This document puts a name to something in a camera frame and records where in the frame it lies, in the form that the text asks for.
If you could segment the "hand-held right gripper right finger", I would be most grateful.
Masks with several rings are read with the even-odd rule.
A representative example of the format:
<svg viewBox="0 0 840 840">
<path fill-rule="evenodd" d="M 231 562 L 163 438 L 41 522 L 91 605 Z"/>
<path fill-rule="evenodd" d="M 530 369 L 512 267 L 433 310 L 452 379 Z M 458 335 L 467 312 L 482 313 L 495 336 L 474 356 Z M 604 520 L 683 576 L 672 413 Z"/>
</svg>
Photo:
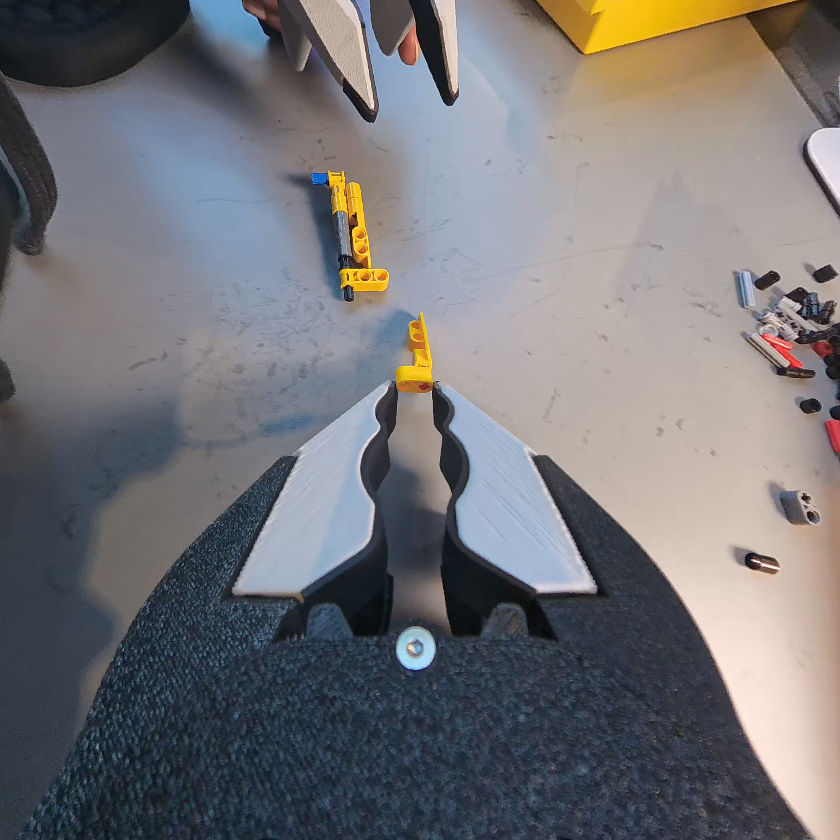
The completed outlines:
<svg viewBox="0 0 840 840">
<path fill-rule="evenodd" d="M 434 385 L 433 410 L 451 490 L 440 572 L 452 634 L 478 636 L 512 604 L 525 633 L 553 635 L 540 600 L 598 589 L 536 453 L 450 385 Z"/>
</svg>

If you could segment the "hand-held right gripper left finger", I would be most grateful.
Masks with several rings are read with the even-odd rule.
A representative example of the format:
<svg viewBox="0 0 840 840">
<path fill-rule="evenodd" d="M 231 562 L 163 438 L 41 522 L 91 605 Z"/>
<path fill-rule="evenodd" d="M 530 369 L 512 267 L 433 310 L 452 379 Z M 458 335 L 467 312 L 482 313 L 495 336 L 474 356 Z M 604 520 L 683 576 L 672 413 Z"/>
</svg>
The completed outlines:
<svg viewBox="0 0 840 840">
<path fill-rule="evenodd" d="M 396 385 L 385 382 L 299 447 L 234 596 L 291 599 L 300 625 L 329 602 L 354 634 L 385 633 L 393 580 L 376 492 L 391 465 L 396 403 Z"/>
</svg>

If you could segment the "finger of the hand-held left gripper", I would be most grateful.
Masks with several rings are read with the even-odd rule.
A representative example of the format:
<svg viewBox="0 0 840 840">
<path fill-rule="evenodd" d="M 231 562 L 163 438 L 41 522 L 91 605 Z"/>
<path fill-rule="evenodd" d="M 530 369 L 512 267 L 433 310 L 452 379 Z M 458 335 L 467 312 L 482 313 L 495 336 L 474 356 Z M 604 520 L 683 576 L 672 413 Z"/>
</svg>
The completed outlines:
<svg viewBox="0 0 840 840">
<path fill-rule="evenodd" d="M 416 35 L 441 99 L 453 106 L 459 95 L 455 1 L 411 1 Z"/>
<path fill-rule="evenodd" d="M 289 59 L 296 71 L 315 48 L 361 117 L 375 121 L 379 102 L 364 21 L 352 1 L 289 1 Z"/>
</svg>

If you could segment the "yellow toy actuator assembly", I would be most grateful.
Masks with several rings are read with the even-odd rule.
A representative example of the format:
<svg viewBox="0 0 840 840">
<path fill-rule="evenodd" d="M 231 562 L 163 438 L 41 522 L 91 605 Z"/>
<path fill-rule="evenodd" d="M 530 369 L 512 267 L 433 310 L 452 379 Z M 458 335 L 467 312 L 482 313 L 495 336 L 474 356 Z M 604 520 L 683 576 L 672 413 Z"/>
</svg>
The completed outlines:
<svg viewBox="0 0 840 840">
<path fill-rule="evenodd" d="M 339 245 L 339 270 L 381 269 L 373 267 L 360 184 L 348 182 L 342 171 L 314 172 L 311 183 L 313 186 L 328 186 L 331 192 L 332 221 Z M 351 288 L 341 291 L 347 302 L 352 302 L 357 292 Z"/>
</svg>

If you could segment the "yellow angled toy beam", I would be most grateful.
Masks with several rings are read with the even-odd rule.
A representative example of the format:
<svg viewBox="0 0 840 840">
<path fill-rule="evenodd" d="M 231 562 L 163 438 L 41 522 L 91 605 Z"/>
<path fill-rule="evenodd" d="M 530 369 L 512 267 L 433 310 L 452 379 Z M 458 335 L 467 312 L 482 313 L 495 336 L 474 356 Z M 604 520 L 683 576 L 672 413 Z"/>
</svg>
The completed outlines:
<svg viewBox="0 0 840 840">
<path fill-rule="evenodd" d="M 395 369 L 395 386 L 399 392 L 429 393 L 434 387 L 433 357 L 429 347 L 427 327 L 421 312 L 416 320 L 410 321 L 406 334 L 406 346 L 413 360 L 409 365 Z"/>
</svg>

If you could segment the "person's left forearm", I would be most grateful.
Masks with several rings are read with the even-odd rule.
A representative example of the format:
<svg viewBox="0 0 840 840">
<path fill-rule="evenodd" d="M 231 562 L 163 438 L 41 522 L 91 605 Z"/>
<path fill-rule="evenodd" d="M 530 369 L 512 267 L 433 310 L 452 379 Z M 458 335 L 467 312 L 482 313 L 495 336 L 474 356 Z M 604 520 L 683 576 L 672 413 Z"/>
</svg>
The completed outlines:
<svg viewBox="0 0 840 840">
<path fill-rule="evenodd" d="M 1 71 L 53 88 L 105 81 L 166 43 L 190 12 L 188 1 L 2 1 Z"/>
</svg>

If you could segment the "grey desk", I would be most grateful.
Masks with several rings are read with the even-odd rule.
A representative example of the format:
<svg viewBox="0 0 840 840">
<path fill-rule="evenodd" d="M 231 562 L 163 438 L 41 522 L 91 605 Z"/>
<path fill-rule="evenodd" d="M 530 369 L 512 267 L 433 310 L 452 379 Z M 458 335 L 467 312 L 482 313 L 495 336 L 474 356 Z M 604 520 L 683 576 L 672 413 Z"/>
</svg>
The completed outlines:
<svg viewBox="0 0 840 840">
<path fill-rule="evenodd" d="M 778 788 L 838 838 L 838 463 L 797 405 L 832 387 L 772 372 L 732 279 L 838 267 L 812 112 L 744 18 L 581 56 L 534 3 L 459 2 L 458 42 L 451 108 L 373 45 L 373 124 L 238 2 L 110 81 L 13 83 L 59 200 L 3 297 L 2 838 L 161 577 L 406 362 L 419 312 L 436 377 L 668 576 Z M 360 184 L 385 291 L 343 299 L 314 172 Z"/>
</svg>

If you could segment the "person's left hand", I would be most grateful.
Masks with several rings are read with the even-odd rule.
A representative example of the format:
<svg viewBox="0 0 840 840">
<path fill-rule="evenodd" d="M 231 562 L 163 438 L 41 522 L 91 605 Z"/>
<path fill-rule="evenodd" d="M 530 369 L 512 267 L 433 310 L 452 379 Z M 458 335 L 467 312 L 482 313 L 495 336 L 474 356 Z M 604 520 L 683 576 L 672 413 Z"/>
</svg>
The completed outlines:
<svg viewBox="0 0 840 840">
<path fill-rule="evenodd" d="M 280 35 L 281 22 L 278 15 L 278 1 L 242 1 L 243 9 L 258 19 L 261 27 L 269 37 Z M 397 49 L 401 61 L 412 67 L 422 53 L 417 38 L 416 25 L 413 24 L 406 32 L 406 35 Z"/>
</svg>

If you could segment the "yellow bin with toy vehicle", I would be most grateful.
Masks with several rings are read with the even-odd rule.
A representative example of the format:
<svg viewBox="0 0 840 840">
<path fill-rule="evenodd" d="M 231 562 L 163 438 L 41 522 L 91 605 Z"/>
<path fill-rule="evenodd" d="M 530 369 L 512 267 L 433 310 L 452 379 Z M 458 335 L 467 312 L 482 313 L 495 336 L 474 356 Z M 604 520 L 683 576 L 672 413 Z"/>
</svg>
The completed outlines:
<svg viewBox="0 0 840 840">
<path fill-rule="evenodd" d="M 586 56 L 784 4 L 785 1 L 539 1 Z"/>
</svg>

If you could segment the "grey toy connector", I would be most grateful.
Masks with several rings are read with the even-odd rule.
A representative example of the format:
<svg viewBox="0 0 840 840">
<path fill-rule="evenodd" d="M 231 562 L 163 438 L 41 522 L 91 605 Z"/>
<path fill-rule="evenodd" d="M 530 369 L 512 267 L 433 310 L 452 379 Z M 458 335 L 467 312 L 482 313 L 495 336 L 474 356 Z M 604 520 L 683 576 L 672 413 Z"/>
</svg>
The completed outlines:
<svg viewBox="0 0 840 840">
<path fill-rule="evenodd" d="M 788 521 L 797 526 L 819 526 L 822 515 L 812 496 L 804 490 L 785 490 L 780 493 L 780 503 Z"/>
</svg>

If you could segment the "person's black hoodie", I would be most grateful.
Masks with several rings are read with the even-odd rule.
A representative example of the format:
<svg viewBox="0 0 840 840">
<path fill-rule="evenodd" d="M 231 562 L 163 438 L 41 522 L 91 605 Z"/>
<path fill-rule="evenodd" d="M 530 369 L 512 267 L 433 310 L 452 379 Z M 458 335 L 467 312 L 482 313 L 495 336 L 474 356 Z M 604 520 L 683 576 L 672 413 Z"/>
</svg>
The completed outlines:
<svg viewBox="0 0 840 840">
<path fill-rule="evenodd" d="M 1 285 L 16 248 L 39 255 L 56 210 L 57 189 L 46 151 L 25 111 L 1 77 Z"/>
</svg>

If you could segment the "pile of small toy parts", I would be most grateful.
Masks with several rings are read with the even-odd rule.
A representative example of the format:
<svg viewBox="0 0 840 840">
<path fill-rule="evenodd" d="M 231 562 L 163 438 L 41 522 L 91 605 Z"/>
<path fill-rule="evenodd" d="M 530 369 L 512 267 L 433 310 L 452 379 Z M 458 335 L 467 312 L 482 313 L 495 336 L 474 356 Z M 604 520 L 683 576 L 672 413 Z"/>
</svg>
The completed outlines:
<svg viewBox="0 0 840 840">
<path fill-rule="evenodd" d="M 838 301 L 821 299 L 816 290 L 783 290 L 781 274 L 769 270 L 757 276 L 747 269 L 732 274 L 738 304 L 750 318 L 742 332 L 747 345 L 772 372 L 792 382 L 825 381 L 832 397 L 800 397 L 807 416 L 820 417 L 835 459 L 839 456 L 839 325 Z"/>
</svg>

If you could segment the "white rounded board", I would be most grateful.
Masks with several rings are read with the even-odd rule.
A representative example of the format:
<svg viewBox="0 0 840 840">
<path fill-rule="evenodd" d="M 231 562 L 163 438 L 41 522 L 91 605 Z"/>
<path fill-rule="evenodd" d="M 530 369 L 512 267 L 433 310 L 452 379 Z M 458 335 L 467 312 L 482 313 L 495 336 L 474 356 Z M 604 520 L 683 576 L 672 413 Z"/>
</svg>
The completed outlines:
<svg viewBox="0 0 840 840">
<path fill-rule="evenodd" d="M 818 129 L 803 146 L 805 162 L 836 214 L 839 214 L 839 132 L 838 127 Z"/>
</svg>

